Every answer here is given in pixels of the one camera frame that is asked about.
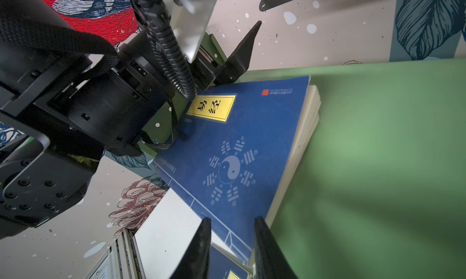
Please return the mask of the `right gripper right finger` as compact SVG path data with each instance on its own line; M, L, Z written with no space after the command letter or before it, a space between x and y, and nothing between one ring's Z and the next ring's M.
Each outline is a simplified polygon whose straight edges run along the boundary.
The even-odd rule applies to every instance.
M257 279L296 279L263 217L254 222Z

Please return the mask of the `blue book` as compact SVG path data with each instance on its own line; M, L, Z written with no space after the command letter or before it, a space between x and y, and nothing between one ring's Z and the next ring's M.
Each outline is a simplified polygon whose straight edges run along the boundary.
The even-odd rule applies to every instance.
M249 265L254 221L273 223L320 105L310 76L214 87L188 105L174 145L150 166Z
M251 279L251 274L220 252L213 245L210 248L209 279Z

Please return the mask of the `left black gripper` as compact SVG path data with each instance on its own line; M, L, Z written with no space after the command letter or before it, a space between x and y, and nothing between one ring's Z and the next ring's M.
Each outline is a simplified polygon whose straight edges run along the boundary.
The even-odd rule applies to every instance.
M190 65L195 85L202 91L235 83L250 67L255 38L262 25L257 21L225 62L200 47Z

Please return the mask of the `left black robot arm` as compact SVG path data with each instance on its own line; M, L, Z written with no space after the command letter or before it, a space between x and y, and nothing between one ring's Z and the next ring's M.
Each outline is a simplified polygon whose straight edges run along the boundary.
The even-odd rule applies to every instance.
M257 22L224 64L182 51L165 0L1 0L1 237L37 228L86 194L104 151L135 158L144 130L179 93L235 82Z

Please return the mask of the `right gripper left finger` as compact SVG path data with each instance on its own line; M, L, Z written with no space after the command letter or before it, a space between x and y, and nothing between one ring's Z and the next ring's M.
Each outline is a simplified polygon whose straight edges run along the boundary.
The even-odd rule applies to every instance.
M171 279L207 279L211 249L211 219L202 219Z

